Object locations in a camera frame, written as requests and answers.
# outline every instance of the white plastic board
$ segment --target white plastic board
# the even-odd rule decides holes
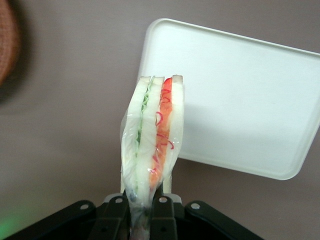
[[[182,75],[179,157],[286,180],[320,124],[320,54],[171,19],[148,28],[139,76]]]

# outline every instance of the bolt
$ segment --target bolt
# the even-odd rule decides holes
[[[191,204],[191,208],[194,209],[194,210],[198,210],[198,209],[200,209],[200,205],[198,203],[194,202],[194,203]]]
[[[121,197],[119,197],[119,198],[117,198],[116,200],[115,200],[115,203],[116,204],[120,204],[120,203],[122,203],[123,202],[123,199],[121,198]]]
[[[168,201],[168,199],[166,197],[164,197],[164,196],[159,198],[159,202],[162,203],[162,204],[166,203],[167,201]]]
[[[85,210],[85,209],[87,209],[87,208],[89,208],[89,205],[88,205],[88,204],[83,204],[83,205],[80,207],[81,210]]]

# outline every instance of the black metal bracket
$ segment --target black metal bracket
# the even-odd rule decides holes
[[[183,206],[178,195],[162,188],[151,212],[150,240],[262,240],[205,202]],[[130,219],[126,193],[115,193],[99,207],[87,200],[73,203],[5,240],[128,240]]]

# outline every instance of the gray background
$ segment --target gray background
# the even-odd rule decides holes
[[[318,0],[14,2],[27,39],[21,70],[0,91],[0,238],[78,200],[99,206],[120,191],[120,122],[152,21],[320,53]],[[267,240],[319,239],[319,145],[320,133],[300,173],[285,181],[178,159],[172,192]]]

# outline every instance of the plastic wrap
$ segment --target plastic wrap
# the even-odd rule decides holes
[[[155,191],[170,177],[182,145],[182,76],[141,77],[121,125],[121,178],[130,206],[130,239],[147,240]]]

